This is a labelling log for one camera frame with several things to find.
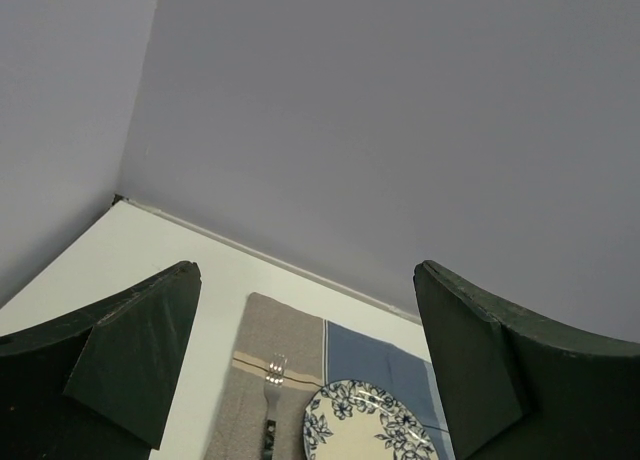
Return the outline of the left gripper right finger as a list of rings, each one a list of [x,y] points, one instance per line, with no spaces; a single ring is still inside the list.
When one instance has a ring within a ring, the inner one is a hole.
[[[439,263],[414,271],[459,459],[635,459],[639,347],[552,320]]]

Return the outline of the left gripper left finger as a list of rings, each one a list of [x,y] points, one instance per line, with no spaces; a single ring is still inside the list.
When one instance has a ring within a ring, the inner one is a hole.
[[[181,261],[1,338],[4,459],[147,459],[159,449],[202,281]]]

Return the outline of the blue floral plate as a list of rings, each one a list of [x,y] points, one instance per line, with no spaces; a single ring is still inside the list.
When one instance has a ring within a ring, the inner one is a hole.
[[[304,409],[308,459],[437,459],[430,435],[386,390],[359,380],[329,383]]]

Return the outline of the metal fork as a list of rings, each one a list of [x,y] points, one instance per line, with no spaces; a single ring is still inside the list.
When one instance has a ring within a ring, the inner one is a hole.
[[[267,402],[267,413],[264,423],[263,444],[261,458],[271,460],[275,447],[277,431],[277,407],[284,383],[287,358],[281,354],[275,354],[267,367],[264,396]]]

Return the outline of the blue and beige cloth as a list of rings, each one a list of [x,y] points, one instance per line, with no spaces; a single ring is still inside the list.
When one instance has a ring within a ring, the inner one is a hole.
[[[454,456],[431,363],[384,341],[254,293],[247,300],[208,459],[262,459],[267,402],[264,384],[275,354],[287,358],[277,407],[272,459],[308,459],[304,409],[325,385],[359,380],[404,404],[425,428],[439,455]]]

